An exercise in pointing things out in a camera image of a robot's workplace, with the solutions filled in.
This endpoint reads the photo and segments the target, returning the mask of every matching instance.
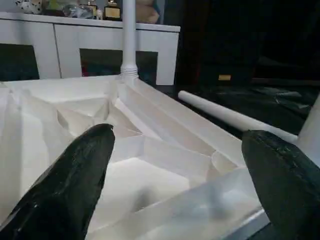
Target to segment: black pointed object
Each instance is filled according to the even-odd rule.
[[[284,239],[319,240],[320,169],[267,131],[245,132],[242,153],[260,202]]]
[[[0,240],[84,240],[114,143],[109,124],[75,139],[0,226]]]

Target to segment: white surface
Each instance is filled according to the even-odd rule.
[[[40,22],[0,20],[1,44],[32,45],[40,79],[60,78],[54,27]]]
[[[127,0],[122,2],[123,11],[123,37],[122,37],[122,78],[138,78],[138,67],[136,64],[136,1]]]
[[[122,50],[119,28],[55,25],[62,78],[81,77],[80,49]],[[136,50],[157,52],[157,85],[173,85],[179,35],[176,32],[136,31]]]
[[[296,145],[320,167],[320,96],[315,101],[298,136]]]
[[[280,128],[268,125],[262,121],[256,120],[252,117],[243,115],[239,112],[233,111],[227,107],[208,101],[202,97],[196,96],[186,91],[180,91],[179,99],[186,103],[206,112],[207,114],[222,120],[240,131],[247,130],[265,130],[273,133],[289,143],[293,143],[298,139],[298,136],[286,132]]]
[[[131,82],[133,87],[116,81],[117,77],[1,85],[2,100],[9,102],[0,105],[5,119],[0,139],[1,220],[68,142],[93,124],[112,121],[116,125],[114,150],[88,240],[175,239],[179,234],[206,240],[211,234],[227,238],[239,230],[250,236],[268,223],[256,221],[265,215],[248,171],[201,140],[196,133],[203,126],[188,130],[168,109],[173,106],[181,119],[199,116],[182,105],[177,107],[162,93],[155,94],[139,80]],[[13,93],[8,94],[3,86]],[[140,132],[156,133],[159,139]],[[224,138],[231,137],[225,133]],[[212,210],[213,215],[203,209]],[[184,225],[178,223],[180,218]]]
[[[241,140],[142,81],[137,80],[130,87],[143,96],[145,102],[157,106],[161,112],[179,122],[181,126],[225,155],[230,161],[238,166],[246,165],[242,156]]]
[[[145,208],[114,225],[87,236],[88,240],[212,240],[224,239],[239,230],[250,232],[251,217],[265,226],[265,218],[246,169],[238,169],[161,202],[157,208]],[[244,240],[248,235],[238,235]]]
[[[23,14],[23,13],[14,13],[14,12],[0,12],[0,19],[20,20],[20,21],[22,20],[22,21],[28,21],[28,22],[51,23],[51,24],[82,25],[82,26],[92,26],[92,27],[96,26],[96,27],[107,27],[107,28],[117,28],[117,29],[123,28],[123,23],[121,21],[106,21],[106,20],[100,21],[100,20],[94,20],[94,19],[33,15],[33,14]],[[181,28],[179,26],[137,23],[136,29],[179,33]]]

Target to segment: figurine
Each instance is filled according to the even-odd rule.
[[[103,13],[102,13],[101,9],[98,9],[96,11],[96,19],[97,20],[102,20],[103,19]]]
[[[42,0],[14,0],[25,14],[40,14],[42,12]]]

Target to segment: black object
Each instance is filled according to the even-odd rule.
[[[249,84],[264,37],[262,3],[255,0],[210,2],[198,81],[211,85]],[[221,81],[220,75],[229,75],[230,80]]]
[[[0,239],[84,240],[114,143],[109,124],[75,139],[16,205],[0,227]]]
[[[320,239],[320,169],[295,145],[248,131],[242,153],[270,221],[289,240]]]

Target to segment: white rod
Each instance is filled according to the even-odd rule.
[[[320,95],[302,127],[296,145],[320,167]]]
[[[124,0],[122,7],[123,59],[121,75],[124,78],[135,79],[138,77],[136,64],[136,1]]]
[[[197,109],[204,111],[205,113],[222,120],[230,126],[240,130],[265,130],[273,133],[287,142],[293,143],[297,140],[298,136],[286,132],[280,128],[271,126],[262,121],[233,111],[227,107],[221,106],[214,102],[208,101],[202,97],[193,95],[186,91],[180,91],[178,94],[179,99],[194,106]]]

